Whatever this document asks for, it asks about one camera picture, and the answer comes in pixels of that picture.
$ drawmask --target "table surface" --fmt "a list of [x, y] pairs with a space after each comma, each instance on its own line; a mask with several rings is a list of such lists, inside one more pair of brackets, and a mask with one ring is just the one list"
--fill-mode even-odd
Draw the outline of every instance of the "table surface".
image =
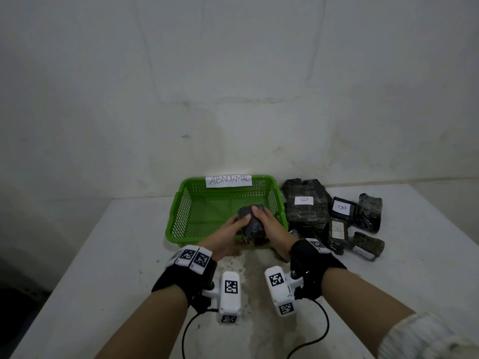
[[[386, 242], [375, 262], [345, 252], [348, 269], [418, 312], [449, 320], [479, 343], [479, 247], [409, 185], [338, 187], [332, 196], [357, 201], [360, 193], [383, 198], [376, 235]], [[46, 302], [12, 358], [92, 358], [148, 296], [178, 247], [164, 232], [172, 197], [116, 199]], [[349, 233], [356, 231], [349, 228]], [[242, 319], [220, 326], [215, 314], [196, 319], [185, 339], [187, 358], [285, 358], [298, 344], [325, 330], [323, 313], [298, 302], [296, 315], [279, 318], [263, 272], [278, 261], [271, 250], [245, 252], [219, 262], [239, 272]], [[372, 358], [344, 322], [324, 304], [331, 320], [328, 336], [301, 349], [297, 358]], [[188, 311], [187, 321], [195, 314]], [[177, 340], [171, 358], [181, 358]]]

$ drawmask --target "black wrist strap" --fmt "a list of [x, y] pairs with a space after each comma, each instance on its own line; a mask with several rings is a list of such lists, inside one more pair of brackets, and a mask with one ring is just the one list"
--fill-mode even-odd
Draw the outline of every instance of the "black wrist strap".
[[188, 245], [180, 249], [168, 261], [151, 292], [177, 285], [185, 293], [190, 306], [203, 289], [212, 289], [214, 286], [213, 275], [217, 263], [211, 259], [211, 254], [211, 251], [198, 246]]
[[297, 277], [303, 277], [303, 287], [295, 290], [295, 298], [317, 299], [322, 295], [321, 283], [326, 270], [330, 267], [347, 269], [331, 251], [320, 241], [313, 238], [301, 239], [293, 244], [291, 251], [291, 271]]

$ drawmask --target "human hand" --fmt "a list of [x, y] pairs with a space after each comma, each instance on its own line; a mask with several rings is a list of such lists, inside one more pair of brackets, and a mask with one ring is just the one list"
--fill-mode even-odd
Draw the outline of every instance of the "human hand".
[[261, 211], [258, 207], [253, 206], [251, 210], [253, 211], [254, 216], [263, 223], [264, 231], [266, 232], [266, 236], [269, 238], [272, 247], [276, 249], [276, 252], [278, 252], [281, 257], [286, 261], [289, 261], [291, 246], [298, 240], [298, 238], [284, 229], [282, 224], [278, 222], [268, 208]]
[[249, 244], [237, 241], [235, 237], [238, 234], [238, 230], [248, 225], [250, 220], [250, 214], [239, 220], [238, 216], [235, 215], [229, 218], [213, 234], [200, 241], [198, 245], [210, 250], [213, 253], [211, 258], [217, 262], [226, 256], [241, 256], [243, 253], [241, 248], [248, 248]]

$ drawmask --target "pile of packages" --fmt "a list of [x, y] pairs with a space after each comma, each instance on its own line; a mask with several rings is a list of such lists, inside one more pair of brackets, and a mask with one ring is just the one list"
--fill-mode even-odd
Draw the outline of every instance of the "pile of packages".
[[316, 238], [335, 254], [351, 250], [375, 260], [384, 250], [384, 241], [355, 232], [348, 236], [348, 227], [376, 234], [381, 225], [382, 199], [361, 194], [358, 202], [332, 198], [317, 180], [290, 179], [281, 187], [289, 229], [300, 238]]

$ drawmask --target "white sleeve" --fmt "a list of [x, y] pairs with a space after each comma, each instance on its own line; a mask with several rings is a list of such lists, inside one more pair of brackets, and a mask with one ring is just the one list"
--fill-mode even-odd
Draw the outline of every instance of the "white sleeve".
[[411, 315], [395, 325], [378, 352], [378, 359], [439, 358], [479, 359], [479, 347], [428, 313]]

